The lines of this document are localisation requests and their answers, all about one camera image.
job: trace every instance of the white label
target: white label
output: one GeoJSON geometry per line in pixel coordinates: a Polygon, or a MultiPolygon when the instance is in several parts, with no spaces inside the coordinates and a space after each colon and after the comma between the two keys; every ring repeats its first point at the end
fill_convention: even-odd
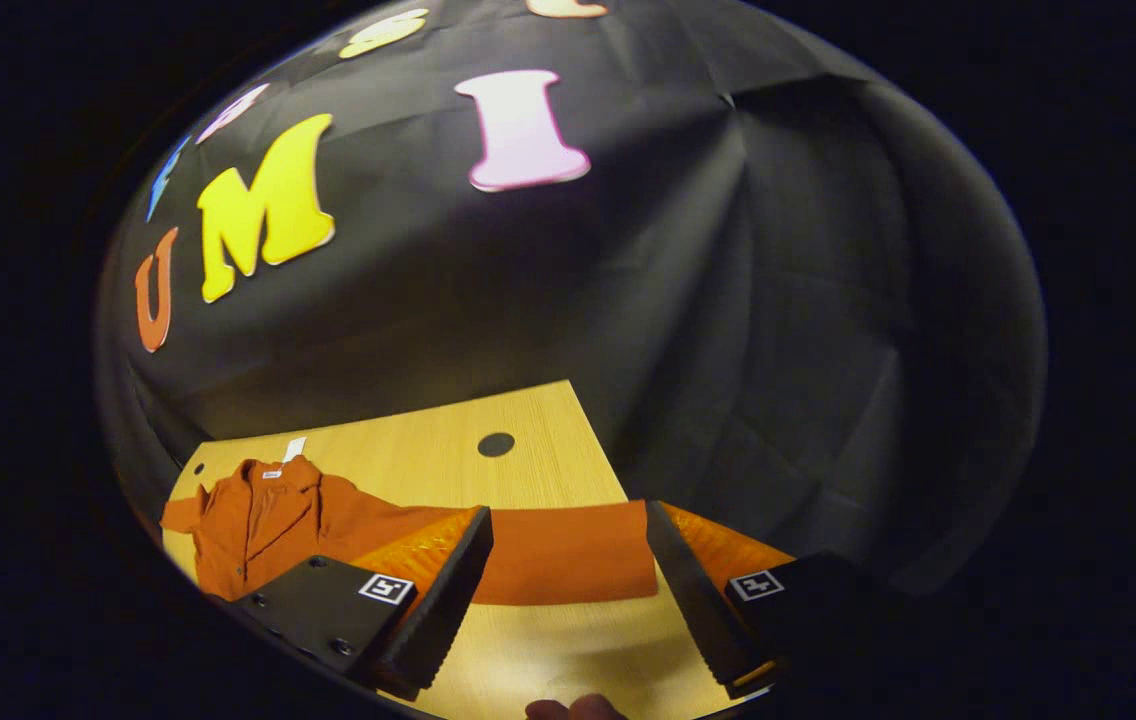
{"type": "Polygon", "coordinates": [[[293,442],[289,443],[289,451],[284,452],[284,462],[292,460],[293,457],[302,454],[302,447],[306,447],[306,438],[293,438],[293,442]]]}
{"type": "Polygon", "coordinates": [[[376,574],[371,578],[368,578],[368,581],[359,589],[359,594],[362,594],[365,597],[371,597],[371,600],[389,602],[390,605],[399,605],[411,588],[412,580],[391,578],[390,575],[376,574]]]}
{"type": "Polygon", "coordinates": [[[745,601],[759,600],[786,589],[782,587],[782,583],[777,583],[777,578],[774,578],[768,570],[760,570],[759,574],[754,575],[742,575],[742,577],[733,578],[730,581],[738,596],[745,601]]]}

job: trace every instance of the orange letter u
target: orange letter u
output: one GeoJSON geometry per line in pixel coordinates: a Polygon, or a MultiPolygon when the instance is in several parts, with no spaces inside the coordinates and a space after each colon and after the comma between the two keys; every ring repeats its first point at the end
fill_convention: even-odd
{"type": "Polygon", "coordinates": [[[172,319],[172,243],[176,242],[176,228],[167,232],[154,256],[148,256],[137,268],[137,330],[142,334],[142,345],[154,352],[167,340],[167,329],[172,319]],[[158,296],[157,315],[151,315],[151,265],[160,259],[160,296],[158,296]]]}

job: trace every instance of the orange shirt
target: orange shirt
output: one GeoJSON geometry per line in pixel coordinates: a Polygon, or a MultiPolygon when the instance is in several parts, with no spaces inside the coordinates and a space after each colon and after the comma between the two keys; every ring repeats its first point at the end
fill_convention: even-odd
{"type": "Polygon", "coordinates": [[[211,493],[199,486],[167,503],[160,525],[192,534],[199,587],[234,601],[308,556],[354,559],[454,512],[391,505],[299,455],[287,464],[244,460],[211,493]]]}
{"type": "MultiPolygon", "coordinates": [[[[393,505],[298,455],[287,464],[244,460],[211,493],[201,486],[195,496],[167,503],[160,525],[192,534],[199,587],[234,601],[310,555],[353,562],[457,511],[393,505]]],[[[654,596],[646,528],[642,501],[494,510],[492,552],[473,602],[562,605],[654,596]]]]}

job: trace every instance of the foam letter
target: foam letter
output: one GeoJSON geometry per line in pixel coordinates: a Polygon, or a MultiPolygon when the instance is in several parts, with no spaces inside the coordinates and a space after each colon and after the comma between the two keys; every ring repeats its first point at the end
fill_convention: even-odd
{"type": "Polygon", "coordinates": [[[208,140],[208,136],[211,136],[212,133],[219,131],[220,128],[229,126],[231,123],[235,122],[235,118],[244,114],[244,110],[248,110],[248,108],[252,108],[252,103],[256,102],[257,98],[262,92],[265,92],[266,89],[269,86],[270,83],[267,82],[266,85],[258,85],[257,87],[252,87],[252,90],[245,92],[245,94],[241,97],[239,100],[231,102],[229,108],[222,110],[222,114],[217,115],[217,119],[212,120],[211,126],[208,126],[207,129],[204,129],[202,133],[199,133],[199,137],[197,139],[197,141],[194,141],[194,143],[199,145],[199,143],[202,143],[204,140],[208,140]]]}
{"type": "Polygon", "coordinates": [[[528,9],[546,18],[596,18],[607,15],[602,5],[580,5],[577,0],[526,0],[528,9]]]}
{"type": "Polygon", "coordinates": [[[431,12],[431,10],[418,8],[400,12],[395,17],[386,18],[379,23],[373,23],[371,26],[354,33],[354,36],[350,39],[350,44],[341,49],[340,58],[349,60],[357,55],[367,53],[367,51],[376,50],[377,47],[390,45],[391,42],[412,35],[425,26],[426,20],[420,18],[426,12],[431,12]]]}
{"type": "Polygon", "coordinates": [[[467,79],[456,87],[481,114],[484,159],[471,184],[484,192],[568,182],[590,171],[585,152],[565,146],[550,110],[550,70],[510,70],[467,79]]]}
{"type": "Polygon", "coordinates": [[[172,321],[172,243],[176,242],[176,228],[165,233],[160,245],[154,250],[154,254],[147,256],[142,260],[142,266],[137,268],[137,332],[142,334],[142,345],[148,351],[154,352],[164,345],[167,340],[167,329],[172,321]],[[158,298],[158,309],[156,315],[151,315],[151,265],[154,259],[160,259],[160,296],[158,298]]]}
{"type": "Polygon", "coordinates": [[[203,301],[235,287],[235,273],[222,254],[229,251],[244,277],[257,273],[257,240],[266,224],[261,258],[279,265],[332,240],[332,215],[320,209],[315,190],[315,151],[332,115],[315,115],[287,128],[266,151],[252,187],[229,168],[203,189],[203,301]]]}
{"type": "Polygon", "coordinates": [[[151,221],[151,215],[154,214],[154,206],[160,201],[160,195],[164,195],[164,189],[167,187],[167,178],[172,174],[172,168],[176,167],[176,159],[181,157],[181,149],[185,146],[185,143],[190,141],[190,137],[181,141],[181,145],[176,146],[176,150],[172,151],[169,160],[164,164],[164,169],[160,170],[158,177],[154,178],[154,183],[151,184],[151,206],[147,209],[147,223],[151,221]]]}

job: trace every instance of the black cloth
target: black cloth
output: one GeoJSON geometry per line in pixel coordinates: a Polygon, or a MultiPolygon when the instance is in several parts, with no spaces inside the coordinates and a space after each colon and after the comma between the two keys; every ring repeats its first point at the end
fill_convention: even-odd
{"type": "Polygon", "coordinates": [[[437,10],[353,60],[321,59],[334,31],[270,68],[253,108],[185,146],[151,220],[166,156],[130,206],[100,374],[140,512],[157,518],[203,439],[567,378],[629,496],[914,592],[953,574],[1019,477],[1043,392],[1034,269],[980,166],[878,74],[746,5],[437,10]],[[453,86],[512,68],[559,74],[585,177],[469,186],[481,127],[453,86]],[[229,167],[251,182],[316,114],[334,115],[316,177],[335,237],[207,304],[198,193],[229,167]],[[170,227],[172,328],[151,354],[133,275],[170,227]]]}

